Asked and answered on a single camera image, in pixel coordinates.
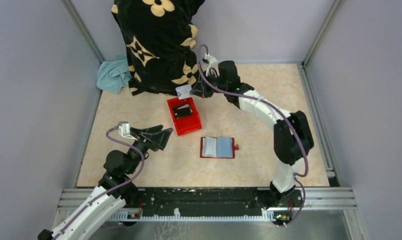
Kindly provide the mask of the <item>white credit card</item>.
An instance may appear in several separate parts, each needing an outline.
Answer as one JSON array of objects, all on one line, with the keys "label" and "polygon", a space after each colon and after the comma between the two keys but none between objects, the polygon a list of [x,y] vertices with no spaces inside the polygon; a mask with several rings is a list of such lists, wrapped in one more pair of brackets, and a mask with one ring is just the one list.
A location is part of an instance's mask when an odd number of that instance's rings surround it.
[{"label": "white credit card", "polygon": [[193,96],[192,85],[190,84],[178,86],[175,88],[175,90],[179,100],[191,98]]}]

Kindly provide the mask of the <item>black VIP credit card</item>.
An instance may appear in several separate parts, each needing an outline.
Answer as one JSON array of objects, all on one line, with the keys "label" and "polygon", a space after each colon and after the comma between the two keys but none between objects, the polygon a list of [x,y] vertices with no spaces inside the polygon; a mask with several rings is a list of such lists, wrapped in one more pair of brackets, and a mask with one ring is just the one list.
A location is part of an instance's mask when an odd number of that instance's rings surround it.
[{"label": "black VIP credit card", "polygon": [[176,120],[192,116],[192,110],[189,105],[181,105],[181,106],[173,107],[172,113]]}]

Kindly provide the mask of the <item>red leather card holder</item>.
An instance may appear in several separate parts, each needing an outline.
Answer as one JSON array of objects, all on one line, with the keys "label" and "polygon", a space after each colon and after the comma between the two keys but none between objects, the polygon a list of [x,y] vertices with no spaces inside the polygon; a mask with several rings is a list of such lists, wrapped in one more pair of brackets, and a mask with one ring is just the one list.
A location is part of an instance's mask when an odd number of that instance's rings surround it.
[{"label": "red leather card holder", "polygon": [[240,149],[233,137],[201,137],[200,158],[234,159],[235,152]]}]

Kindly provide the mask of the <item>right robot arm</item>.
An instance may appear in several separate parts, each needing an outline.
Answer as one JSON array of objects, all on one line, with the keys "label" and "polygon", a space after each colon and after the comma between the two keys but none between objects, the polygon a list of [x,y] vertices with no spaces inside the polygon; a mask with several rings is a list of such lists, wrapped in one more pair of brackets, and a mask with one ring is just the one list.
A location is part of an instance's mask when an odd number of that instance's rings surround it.
[{"label": "right robot arm", "polygon": [[283,206],[290,199],[297,177],[305,177],[309,171],[308,153],[314,140],[306,114],[280,108],[253,86],[241,81],[237,67],[231,60],[218,64],[218,74],[211,74],[211,61],[201,66],[197,62],[201,82],[195,85],[196,94],[203,98],[221,93],[227,101],[242,111],[254,115],[273,132],[274,152],[280,161],[274,179],[270,183],[270,199],[276,206]]}]

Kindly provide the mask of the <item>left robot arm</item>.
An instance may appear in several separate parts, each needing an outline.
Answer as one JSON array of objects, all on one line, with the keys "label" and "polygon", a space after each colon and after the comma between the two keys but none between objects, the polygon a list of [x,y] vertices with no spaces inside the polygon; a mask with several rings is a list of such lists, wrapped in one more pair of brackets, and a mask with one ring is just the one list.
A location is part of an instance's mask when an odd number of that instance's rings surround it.
[{"label": "left robot arm", "polygon": [[120,122],[106,132],[106,137],[128,147],[127,152],[113,150],[103,165],[105,173],[80,206],[52,230],[42,230],[39,240],[87,240],[118,210],[132,207],[139,200],[134,180],[141,174],[149,151],[164,150],[172,128],[156,125],[134,128]]}]

